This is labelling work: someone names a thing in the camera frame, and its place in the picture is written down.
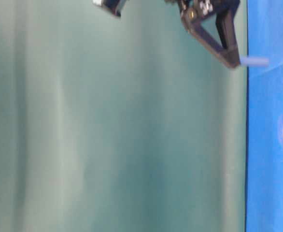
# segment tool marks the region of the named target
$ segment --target metal component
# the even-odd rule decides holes
[[[193,5],[181,13],[184,28],[229,68],[240,65],[234,29],[234,16],[239,3],[240,0],[193,0]],[[197,12],[193,19],[192,12]],[[202,21],[213,15],[217,15],[216,26],[221,44],[201,25]]]
[[[120,17],[121,10],[127,0],[93,0],[93,4],[102,7],[111,14]]]

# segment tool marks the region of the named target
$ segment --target black mechanical part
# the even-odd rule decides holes
[[[111,14],[121,17],[121,10],[127,0],[93,0],[96,6],[102,7]]]
[[[178,5],[184,0],[177,0]],[[186,9],[179,7],[185,29],[228,68],[240,65],[240,56],[234,28],[234,17],[240,0],[193,0]],[[217,15],[216,27],[220,45],[201,25],[209,17]]]

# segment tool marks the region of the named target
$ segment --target metal bracket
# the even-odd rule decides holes
[[[178,0],[185,29],[229,68],[241,64],[234,28],[240,0]],[[217,15],[216,27],[221,45],[202,27],[201,22]]]

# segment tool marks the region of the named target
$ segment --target green backdrop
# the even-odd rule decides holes
[[[122,15],[0,0],[1,232],[244,231],[246,69],[163,0]]]

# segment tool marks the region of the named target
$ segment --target blue surface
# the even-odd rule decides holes
[[[248,1],[248,38],[270,66],[249,70],[247,232],[283,232],[283,0]]]

